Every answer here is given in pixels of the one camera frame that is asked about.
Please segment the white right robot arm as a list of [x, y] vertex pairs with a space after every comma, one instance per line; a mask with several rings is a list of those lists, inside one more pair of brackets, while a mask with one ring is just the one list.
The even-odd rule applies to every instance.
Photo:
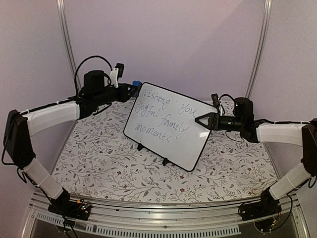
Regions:
[[[253, 97], [255, 117], [272, 121], [308, 121], [317, 116], [315, 97]], [[229, 201], [257, 197], [285, 175], [302, 156], [297, 145], [279, 143], [241, 142], [223, 132], [213, 132], [193, 174], [196, 176], [196, 195], [207, 201]]]

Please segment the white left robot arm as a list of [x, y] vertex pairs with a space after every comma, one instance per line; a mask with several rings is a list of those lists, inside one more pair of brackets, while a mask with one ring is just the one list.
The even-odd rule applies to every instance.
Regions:
[[120, 83], [120, 77], [117, 68], [110, 74], [102, 70], [89, 71], [84, 76], [84, 86], [77, 88], [74, 96], [23, 112], [12, 110], [8, 114], [3, 151], [12, 161], [5, 165], [16, 166], [22, 179], [54, 201], [55, 208], [63, 215], [70, 215], [74, 210], [70, 195], [37, 158], [34, 138], [60, 124], [99, 114], [100, 107], [108, 108], [113, 102], [125, 103], [137, 97], [141, 83]]

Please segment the white whiteboard black frame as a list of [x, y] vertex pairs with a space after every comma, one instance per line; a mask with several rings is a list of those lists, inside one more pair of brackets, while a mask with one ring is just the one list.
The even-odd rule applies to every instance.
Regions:
[[208, 103], [145, 82], [123, 133], [168, 162], [191, 172], [211, 133], [196, 123], [195, 118], [216, 111]]

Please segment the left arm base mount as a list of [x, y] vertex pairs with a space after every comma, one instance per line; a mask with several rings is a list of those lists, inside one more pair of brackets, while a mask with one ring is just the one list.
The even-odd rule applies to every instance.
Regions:
[[69, 197], [52, 199], [48, 211], [65, 217], [87, 221], [92, 204], [89, 201], [80, 199], [71, 201]]

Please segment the blue whiteboard eraser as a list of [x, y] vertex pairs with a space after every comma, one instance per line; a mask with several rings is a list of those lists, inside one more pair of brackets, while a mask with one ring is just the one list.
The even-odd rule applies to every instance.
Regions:
[[134, 80], [132, 82], [132, 85], [134, 86], [132, 97], [137, 98], [139, 95], [140, 89], [142, 87], [142, 82], [138, 80]]

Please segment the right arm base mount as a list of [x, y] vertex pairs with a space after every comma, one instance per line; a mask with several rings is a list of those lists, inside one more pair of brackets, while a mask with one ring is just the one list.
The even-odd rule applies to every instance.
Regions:
[[274, 200], [271, 196], [261, 196], [260, 201], [245, 202], [238, 208], [238, 214], [243, 221], [274, 215], [281, 211], [279, 200]]

